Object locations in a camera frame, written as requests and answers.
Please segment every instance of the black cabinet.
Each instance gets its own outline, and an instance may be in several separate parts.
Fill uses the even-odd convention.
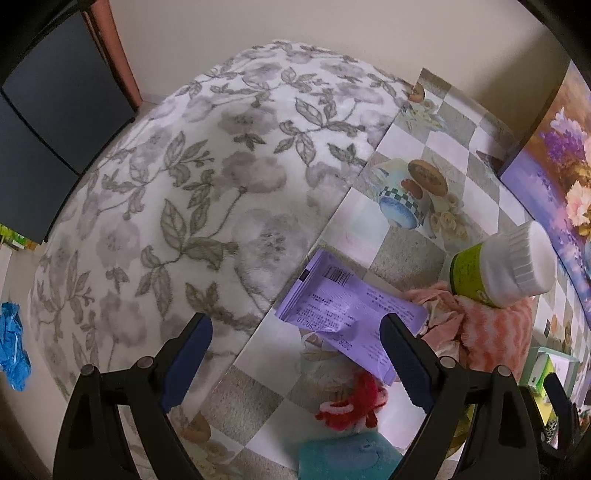
[[[134,115],[79,12],[43,38],[2,89],[31,128],[79,174]]]
[[[80,176],[135,113],[76,4],[36,31],[1,85],[0,223],[42,242]]]
[[[0,222],[43,240],[77,176],[0,97]]]

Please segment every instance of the white blanket with gray flowers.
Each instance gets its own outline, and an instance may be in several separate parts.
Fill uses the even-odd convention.
[[[197,413],[408,90],[347,55],[276,41],[135,124],[67,202],[35,275],[30,321],[63,394],[82,365],[130,367],[200,311],[214,336],[183,403]]]

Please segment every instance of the purple flowers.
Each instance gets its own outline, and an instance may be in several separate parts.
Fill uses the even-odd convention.
[[[585,149],[580,138],[570,131],[564,133],[552,130],[548,134],[540,134],[548,151],[548,157],[555,163],[567,160],[585,161]]]

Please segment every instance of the purple packet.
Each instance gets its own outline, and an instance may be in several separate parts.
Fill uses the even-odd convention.
[[[413,335],[427,311],[370,286],[334,255],[318,250],[277,309],[277,317],[311,330],[360,367],[392,385],[396,372],[379,338],[384,315],[396,313]]]

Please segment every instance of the white bottle cap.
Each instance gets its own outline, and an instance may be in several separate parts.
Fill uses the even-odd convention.
[[[507,236],[511,268],[523,296],[550,291],[556,282],[556,253],[544,227],[532,220]]]

